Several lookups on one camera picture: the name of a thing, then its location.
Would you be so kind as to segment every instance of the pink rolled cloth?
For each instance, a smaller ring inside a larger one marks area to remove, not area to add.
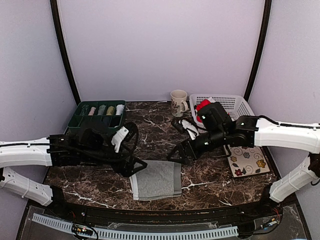
[[[93,106],[93,107],[90,109],[90,112],[89,112],[88,116],[92,116],[92,115],[95,113],[95,110],[96,110],[96,108]]]

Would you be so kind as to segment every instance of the marble table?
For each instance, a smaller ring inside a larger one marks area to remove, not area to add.
[[[188,138],[171,126],[169,102],[128,102],[126,121],[139,129],[134,155],[141,160],[163,160],[173,147]],[[133,200],[130,180],[106,166],[51,167],[45,184],[63,189],[67,202],[119,210],[203,210],[256,202],[263,188],[277,180],[274,170],[234,179],[223,149],[205,153],[181,168],[182,196],[154,201]]]

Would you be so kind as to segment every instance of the white mug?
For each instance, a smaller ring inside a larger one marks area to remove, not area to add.
[[[184,115],[184,112],[189,109],[186,102],[188,94],[183,90],[174,90],[170,95],[172,115],[180,118]]]

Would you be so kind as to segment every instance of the green tray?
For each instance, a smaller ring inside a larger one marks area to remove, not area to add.
[[[86,105],[86,104],[88,104],[89,107],[87,108],[84,115],[80,115],[83,105]],[[101,105],[106,105],[106,108],[102,115],[98,115],[98,110]],[[116,115],[117,105],[124,105],[124,109],[121,115]],[[106,112],[110,106],[114,107],[114,112],[113,112],[113,115],[107,116]],[[88,114],[92,107],[95,107],[95,111],[93,115],[89,116]],[[83,122],[98,120],[105,123],[106,132],[108,132],[108,134],[114,134],[123,126],[125,119],[126,119],[126,101],[124,100],[82,101],[77,106],[71,120],[69,121],[68,128],[72,133],[77,134]]]

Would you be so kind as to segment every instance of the white wall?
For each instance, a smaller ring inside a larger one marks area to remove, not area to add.
[[[60,0],[81,99],[243,95],[264,0]]]
[[[320,123],[320,2],[273,1],[263,55],[249,104],[278,121]],[[282,176],[307,152],[271,149]],[[320,187],[297,192],[313,239],[320,239]]]
[[[59,52],[50,1],[0,1],[0,140],[63,133],[76,105]],[[14,168],[41,182],[45,167]],[[0,190],[0,239],[16,239],[26,200]]]

